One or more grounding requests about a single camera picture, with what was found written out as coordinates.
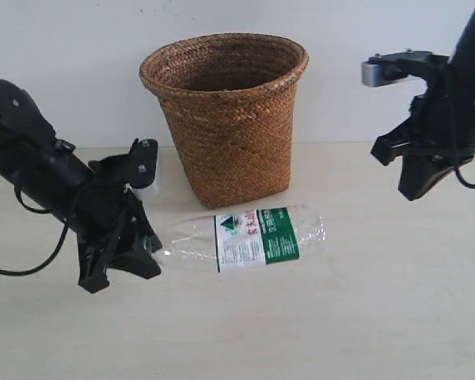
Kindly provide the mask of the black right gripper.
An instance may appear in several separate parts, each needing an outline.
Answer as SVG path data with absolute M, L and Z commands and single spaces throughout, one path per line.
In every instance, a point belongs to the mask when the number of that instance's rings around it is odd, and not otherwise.
M 453 75 L 432 82 L 412 100 L 410 116 L 375 140 L 371 154 L 382 165 L 402 156 L 398 191 L 408 201 L 420 199 L 454 171 L 431 157 L 475 155 L 475 88 Z

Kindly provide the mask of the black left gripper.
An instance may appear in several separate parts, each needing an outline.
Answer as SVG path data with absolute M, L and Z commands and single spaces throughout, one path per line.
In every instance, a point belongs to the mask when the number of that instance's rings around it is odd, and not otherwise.
M 162 243 L 132 190 L 139 164 L 131 154 L 88 162 L 74 156 L 73 161 L 78 285 L 91 294 L 104 290 L 109 269 L 143 279 L 159 276 L 162 270 L 153 255 Z

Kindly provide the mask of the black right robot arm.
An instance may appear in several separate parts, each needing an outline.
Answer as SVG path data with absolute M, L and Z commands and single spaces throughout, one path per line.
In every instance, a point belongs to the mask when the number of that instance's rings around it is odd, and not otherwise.
M 376 138 L 371 154 L 384 166 L 402 159 L 398 190 L 407 200 L 418 200 L 450 173 L 475 189 L 461 174 L 475 158 L 475 9 L 449 56 L 406 50 L 361 64 L 368 87 L 409 77 L 423 79 L 427 88 L 412 99 L 406 120 Z

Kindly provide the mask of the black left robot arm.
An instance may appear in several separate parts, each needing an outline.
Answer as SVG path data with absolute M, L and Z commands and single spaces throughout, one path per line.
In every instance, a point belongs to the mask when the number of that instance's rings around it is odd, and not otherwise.
M 139 195 L 158 177 L 157 140 L 136 139 L 124 154 L 89 162 L 74 151 L 26 90 L 0 79 L 0 176 L 24 209 L 51 215 L 76 235 L 79 286 L 105 289 L 111 269 L 159 276 L 154 256 L 162 242 Z

